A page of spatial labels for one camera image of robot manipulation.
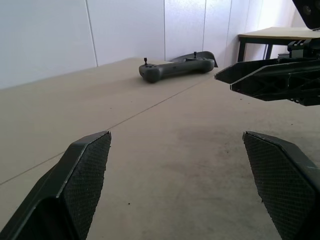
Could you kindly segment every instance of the gray controller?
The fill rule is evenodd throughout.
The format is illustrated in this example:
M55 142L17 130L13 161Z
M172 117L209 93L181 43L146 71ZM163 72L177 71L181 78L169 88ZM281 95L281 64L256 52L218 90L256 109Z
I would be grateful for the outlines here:
M168 64L148 64L147 58L144 58L144 65L139 67L139 73L144 80L149 83L156 83L159 80L177 73L208 73L214 69L215 61L207 58L186 58L185 61L173 62Z

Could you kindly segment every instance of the controller handle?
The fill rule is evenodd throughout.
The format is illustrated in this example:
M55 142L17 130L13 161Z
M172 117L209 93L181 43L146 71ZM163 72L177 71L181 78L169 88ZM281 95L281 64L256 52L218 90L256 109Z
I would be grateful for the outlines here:
M215 61L213 59L197 58L182 62L173 62L167 64L147 64L139 67L139 73L149 83L156 83L159 80L177 73L208 73L214 69Z

